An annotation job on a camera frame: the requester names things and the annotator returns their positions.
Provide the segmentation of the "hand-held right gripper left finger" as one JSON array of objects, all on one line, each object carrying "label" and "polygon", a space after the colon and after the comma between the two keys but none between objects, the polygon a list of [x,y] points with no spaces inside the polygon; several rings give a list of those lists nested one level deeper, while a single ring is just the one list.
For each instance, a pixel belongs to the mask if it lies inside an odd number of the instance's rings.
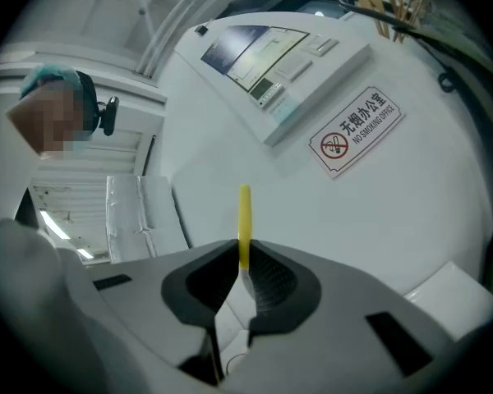
[{"label": "hand-held right gripper left finger", "polygon": [[235,240],[86,268],[61,252],[102,393],[223,393],[215,316],[238,275]]}]

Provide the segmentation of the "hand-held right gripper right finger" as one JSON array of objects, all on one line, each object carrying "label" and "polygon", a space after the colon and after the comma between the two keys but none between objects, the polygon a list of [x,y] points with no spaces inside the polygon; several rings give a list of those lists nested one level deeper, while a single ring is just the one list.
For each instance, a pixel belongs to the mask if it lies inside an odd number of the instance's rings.
[{"label": "hand-held right gripper right finger", "polygon": [[252,241],[257,315],[228,393],[376,393],[452,345],[430,316],[348,265]]}]

